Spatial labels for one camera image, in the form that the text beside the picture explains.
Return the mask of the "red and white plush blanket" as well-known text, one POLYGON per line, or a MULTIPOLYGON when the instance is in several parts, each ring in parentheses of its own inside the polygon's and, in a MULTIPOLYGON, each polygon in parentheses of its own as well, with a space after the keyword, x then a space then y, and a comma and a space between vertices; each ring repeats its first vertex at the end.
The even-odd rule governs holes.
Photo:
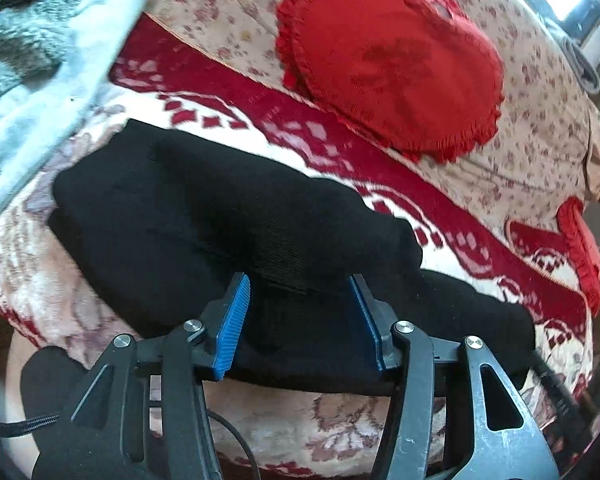
MULTIPOLYGON (((355 188, 367 206, 411 222, 427 270, 477 292, 524 304, 543 359, 580 396, 593 366, 591 313, 565 260, 561 235, 506 228, 502 243, 469 212, 411 168, 354 134, 330 114, 238 75, 143 16, 84 116, 47 151, 0 214, 0 312, 18 344, 56 346, 85 366, 116 330, 127 328, 98 299, 47 229, 50 185, 64 169, 108 142, 126 118, 175 127, 355 188), (536 251, 550 274, 527 257, 536 251)), ((253 444, 266 478, 353 477, 372 466, 387 399, 271 390, 229 383, 219 391, 242 404, 218 404, 253 444)))

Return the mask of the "large red heart pillow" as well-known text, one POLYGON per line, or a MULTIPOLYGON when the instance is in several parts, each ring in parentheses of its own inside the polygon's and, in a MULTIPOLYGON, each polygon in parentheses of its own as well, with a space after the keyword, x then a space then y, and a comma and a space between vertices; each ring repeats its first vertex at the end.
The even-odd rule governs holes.
POLYGON ((498 132, 504 67, 455 0, 282 0, 284 86, 384 148, 452 162, 498 132))

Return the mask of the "grey fleece jacket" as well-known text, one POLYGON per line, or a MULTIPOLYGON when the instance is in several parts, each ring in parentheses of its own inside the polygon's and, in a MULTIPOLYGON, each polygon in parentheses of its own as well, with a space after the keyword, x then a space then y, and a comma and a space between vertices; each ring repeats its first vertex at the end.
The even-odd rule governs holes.
POLYGON ((0 213, 79 125, 147 0, 2 0, 0 213))

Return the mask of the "floral beige quilt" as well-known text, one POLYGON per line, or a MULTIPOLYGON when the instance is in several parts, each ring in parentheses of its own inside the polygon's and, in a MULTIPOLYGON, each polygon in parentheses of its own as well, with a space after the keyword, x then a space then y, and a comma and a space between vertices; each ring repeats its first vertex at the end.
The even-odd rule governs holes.
POLYGON ((598 111, 520 0, 150 0, 212 58, 334 112, 486 223, 586 200, 598 111))

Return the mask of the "black pants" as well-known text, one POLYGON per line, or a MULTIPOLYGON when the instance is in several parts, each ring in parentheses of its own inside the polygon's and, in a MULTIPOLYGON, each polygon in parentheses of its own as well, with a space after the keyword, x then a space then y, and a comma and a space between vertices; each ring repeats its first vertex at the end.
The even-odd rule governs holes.
POLYGON ((523 479, 528 311, 422 267, 410 224, 272 159, 132 120, 58 174, 50 229, 136 340, 166 336, 237 273, 250 300, 224 377, 387 399, 378 479, 427 471, 437 400, 457 479, 523 479))

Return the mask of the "small red ruffled pillow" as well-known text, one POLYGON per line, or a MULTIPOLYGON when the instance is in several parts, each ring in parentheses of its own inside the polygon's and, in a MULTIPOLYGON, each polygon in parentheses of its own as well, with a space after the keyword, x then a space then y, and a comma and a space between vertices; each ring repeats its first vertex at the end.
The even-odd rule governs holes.
POLYGON ((600 250, 583 219, 584 203, 567 198, 558 208, 558 228, 566 239, 568 258, 579 280, 580 289, 593 316, 600 312, 600 250))

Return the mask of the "grey folded cloth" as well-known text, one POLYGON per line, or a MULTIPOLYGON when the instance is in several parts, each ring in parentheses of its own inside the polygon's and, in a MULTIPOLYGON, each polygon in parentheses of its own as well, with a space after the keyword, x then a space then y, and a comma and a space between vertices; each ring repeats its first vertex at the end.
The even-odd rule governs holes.
POLYGON ((600 75, 596 68, 586 58, 578 44, 554 21, 544 20, 545 28, 553 37, 562 54, 576 76, 580 87, 590 96, 600 92, 600 75))

